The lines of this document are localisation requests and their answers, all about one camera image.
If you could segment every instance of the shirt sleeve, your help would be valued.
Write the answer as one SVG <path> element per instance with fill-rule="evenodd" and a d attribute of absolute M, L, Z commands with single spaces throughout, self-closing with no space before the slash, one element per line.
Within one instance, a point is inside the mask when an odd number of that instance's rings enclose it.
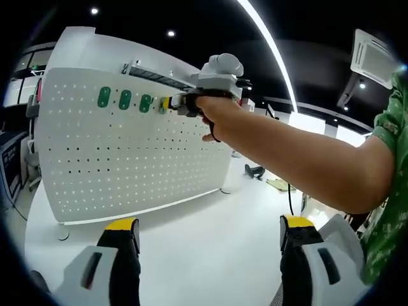
<path fill-rule="evenodd" d="M 392 84 L 393 92 L 387 109 L 374 119 L 373 135 L 380 138 L 395 154 L 404 119 L 404 88 L 400 76 L 396 73 L 393 74 Z"/>

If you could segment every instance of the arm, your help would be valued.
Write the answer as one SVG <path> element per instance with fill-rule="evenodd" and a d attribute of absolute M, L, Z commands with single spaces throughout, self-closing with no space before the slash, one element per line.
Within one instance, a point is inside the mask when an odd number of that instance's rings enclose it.
<path fill-rule="evenodd" d="M 215 123 L 216 138 L 333 208 L 362 214 L 388 195 L 394 157 L 376 136 L 354 148 L 243 111 L 228 99 L 202 97 L 197 105 Z"/>

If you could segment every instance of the black ceiling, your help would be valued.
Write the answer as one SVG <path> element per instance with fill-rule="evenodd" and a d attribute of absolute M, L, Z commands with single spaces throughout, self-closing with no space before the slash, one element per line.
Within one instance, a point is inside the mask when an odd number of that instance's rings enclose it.
<path fill-rule="evenodd" d="M 351 76 L 355 29 L 393 45 L 400 44 L 397 35 L 406 34 L 397 1 L 250 1 L 277 40 L 297 100 L 371 126 L 387 105 L 384 87 L 362 77 L 367 88 L 355 92 L 349 111 L 336 104 Z M 90 14 L 92 6 L 99 8 L 96 16 Z M 258 106 L 265 96 L 288 99 L 275 59 L 236 0 L 68 2 L 32 44 L 55 41 L 66 26 L 75 25 L 94 26 L 99 34 L 148 45 L 198 68 L 212 54 L 235 54 L 254 84 Z M 166 36 L 169 29 L 176 37 Z"/>

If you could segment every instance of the air conditioner unit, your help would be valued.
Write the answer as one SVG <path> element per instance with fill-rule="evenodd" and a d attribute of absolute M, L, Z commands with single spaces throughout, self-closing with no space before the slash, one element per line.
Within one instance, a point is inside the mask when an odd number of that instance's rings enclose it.
<path fill-rule="evenodd" d="M 399 63 L 393 58 L 385 43 L 369 33 L 356 30 L 352 71 L 391 89 L 391 76 L 398 67 Z"/>

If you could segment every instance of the curved light strip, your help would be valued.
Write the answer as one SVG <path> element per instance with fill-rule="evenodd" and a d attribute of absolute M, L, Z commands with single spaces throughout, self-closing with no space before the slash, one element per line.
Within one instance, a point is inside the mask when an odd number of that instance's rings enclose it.
<path fill-rule="evenodd" d="M 286 87 L 288 88 L 289 97 L 291 98 L 292 105 L 293 105 L 293 111 L 297 113 L 298 107 L 296 105 L 295 93 L 293 92 L 293 88 L 292 88 L 291 81 L 289 79 L 288 71 L 286 70 L 285 64 L 283 63 L 283 59 L 281 57 L 281 54 L 279 53 L 279 50 L 278 50 L 278 47 L 276 46 L 275 41 L 272 38 L 272 35 L 269 33 L 268 28 L 266 27 L 265 23 L 263 22 L 261 17 L 258 15 L 257 11 L 254 9 L 251 3 L 249 3 L 248 0 L 237 0 L 237 1 L 239 4 L 241 4 L 244 10 L 248 13 L 250 18 L 252 18 L 252 20 L 255 22 L 262 36 L 268 43 L 268 46 L 270 47 L 270 50 L 273 53 L 273 56 L 275 56 L 275 59 L 278 62 L 280 71 L 282 72 L 283 79 L 285 80 Z"/>

